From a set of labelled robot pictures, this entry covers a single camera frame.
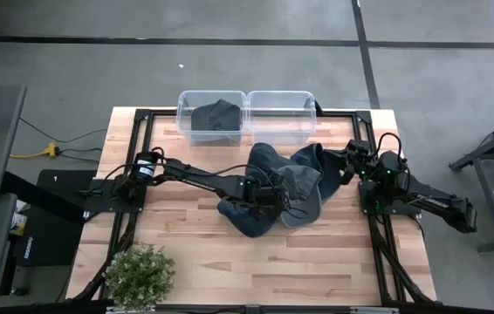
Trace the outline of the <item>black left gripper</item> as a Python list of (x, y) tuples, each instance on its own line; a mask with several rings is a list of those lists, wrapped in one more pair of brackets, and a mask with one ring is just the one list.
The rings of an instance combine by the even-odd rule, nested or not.
[(273, 187), (269, 179), (261, 181), (247, 177), (244, 181), (243, 202), (254, 206), (251, 215), (257, 220), (279, 218), (284, 211), (283, 189)]

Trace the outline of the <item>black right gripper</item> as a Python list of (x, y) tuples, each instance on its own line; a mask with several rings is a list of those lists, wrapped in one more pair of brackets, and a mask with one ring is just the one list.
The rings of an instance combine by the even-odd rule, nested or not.
[(359, 177), (372, 177), (377, 172), (376, 154), (365, 140), (350, 140), (346, 150), (325, 149), (326, 159), (332, 164), (348, 164)]

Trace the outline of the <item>denim blue cap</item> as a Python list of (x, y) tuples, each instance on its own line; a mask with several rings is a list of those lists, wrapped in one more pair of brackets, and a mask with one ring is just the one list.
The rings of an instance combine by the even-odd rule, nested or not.
[(268, 215), (256, 218), (247, 208), (228, 201), (219, 201), (216, 208), (240, 233), (250, 238), (263, 236), (271, 230), (277, 220), (277, 217)]

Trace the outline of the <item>grey cap with pale edge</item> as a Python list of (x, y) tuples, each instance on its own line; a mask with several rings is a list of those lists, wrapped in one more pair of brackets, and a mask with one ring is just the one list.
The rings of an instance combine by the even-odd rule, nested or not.
[(288, 229), (300, 228), (318, 220), (322, 204), (319, 191), (321, 172), (301, 165), (284, 166), (278, 169), (284, 179), (289, 204), (281, 214), (282, 223)]

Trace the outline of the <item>dark navy cap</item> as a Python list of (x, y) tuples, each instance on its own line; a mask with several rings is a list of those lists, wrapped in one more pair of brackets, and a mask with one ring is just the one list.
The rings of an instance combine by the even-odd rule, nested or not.
[(295, 166), (296, 163), (278, 154), (273, 146), (259, 142), (251, 148), (248, 165), (245, 169), (246, 176), (266, 181), (271, 168), (279, 170), (281, 167)]

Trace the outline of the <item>charcoal grey cap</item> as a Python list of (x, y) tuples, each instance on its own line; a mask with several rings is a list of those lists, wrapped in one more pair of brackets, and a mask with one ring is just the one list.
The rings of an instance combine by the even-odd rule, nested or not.
[(191, 113), (193, 131), (239, 131), (242, 123), (241, 108), (224, 99), (197, 107)]

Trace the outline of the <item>clear plastic bin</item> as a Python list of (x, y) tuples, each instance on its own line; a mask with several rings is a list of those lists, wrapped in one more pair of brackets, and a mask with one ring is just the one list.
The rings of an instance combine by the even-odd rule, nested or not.
[(246, 110), (254, 142), (304, 145), (317, 128), (315, 99), (307, 91), (253, 91), (247, 95)]
[[(193, 131), (191, 113), (200, 106), (205, 106), (224, 99), (239, 106), (242, 110), (243, 123), (239, 131)], [(191, 146), (239, 146), (246, 123), (246, 95), (232, 90), (187, 90), (180, 94), (175, 126)]]

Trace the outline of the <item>small green potted plant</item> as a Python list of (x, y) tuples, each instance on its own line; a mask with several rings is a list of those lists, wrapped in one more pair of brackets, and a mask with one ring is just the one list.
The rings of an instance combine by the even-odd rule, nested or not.
[(144, 245), (116, 253), (102, 273), (108, 296), (128, 311), (165, 301), (175, 285), (175, 260), (163, 247)]

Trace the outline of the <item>black floor case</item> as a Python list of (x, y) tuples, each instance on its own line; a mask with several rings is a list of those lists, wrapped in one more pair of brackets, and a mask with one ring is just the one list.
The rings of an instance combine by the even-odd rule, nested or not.
[[(51, 189), (84, 202), (75, 195), (89, 188), (94, 170), (54, 170), (40, 172), (37, 186)], [(69, 222), (37, 206), (22, 211), (27, 217), (24, 233), (16, 242), (16, 264), (19, 267), (67, 266), (72, 264), (79, 246), (83, 225)]]

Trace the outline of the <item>small colourful carton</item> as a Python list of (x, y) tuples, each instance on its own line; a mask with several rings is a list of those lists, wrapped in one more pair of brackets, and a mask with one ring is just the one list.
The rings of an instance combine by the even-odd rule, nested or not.
[(22, 214), (23, 209), (26, 207), (26, 203), (23, 201), (17, 201), (14, 214), (11, 219), (10, 233), (14, 236), (22, 236), (24, 234), (25, 224), (27, 217)]

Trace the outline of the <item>black aluminium table frame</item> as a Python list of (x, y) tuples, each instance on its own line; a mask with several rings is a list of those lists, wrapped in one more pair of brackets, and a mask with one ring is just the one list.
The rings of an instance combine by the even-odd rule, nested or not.
[[(126, 161), (139, 107), (115, 107), (97, 177)], [(392, 110), (325, 109), (308, 143), (342, 149), (350, 139), (376, 140), (398, 129)], [(253, 139), (240, 146), (194, 147), (177, 131), (175, 117), (155, 116), (152, 147), (166, 157), (213, 172), (248, 159)], [(327, 201), (320, 218), (300, 229), (277, 223), (259, 238), (239, 233), (218, 214), (218, 198), (179, 182), (149, 188), (134, 244), (165, 248), (175, 260), (168, 304), (378, 305), (367, 216), (360, 211), (358, 177)], [(80, 237), (67, 297), (76, 297), (106, 260), (115, 215), (98, 214)], [(411, 218), (391, 218), (398, 257), (419, 289), (436, 299), (422, 232)]]

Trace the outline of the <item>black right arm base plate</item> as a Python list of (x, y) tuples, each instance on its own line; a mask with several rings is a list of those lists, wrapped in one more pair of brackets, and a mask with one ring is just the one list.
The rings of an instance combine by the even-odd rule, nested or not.
[(408, 205), (401, 194), (388, 191), (373, 181), (362, 181), (358, 185), (360, 208), (364, 215), (408, 215), (416, 216), (421, 210)]

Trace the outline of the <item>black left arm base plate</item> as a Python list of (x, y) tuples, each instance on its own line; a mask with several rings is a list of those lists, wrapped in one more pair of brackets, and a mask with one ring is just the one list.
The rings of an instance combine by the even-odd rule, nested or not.
[(144, 208), (146, 192), (146, 185), (129, 183), (120, 177), (92, 180), (84, 192), (85, 211), (138, 214)]

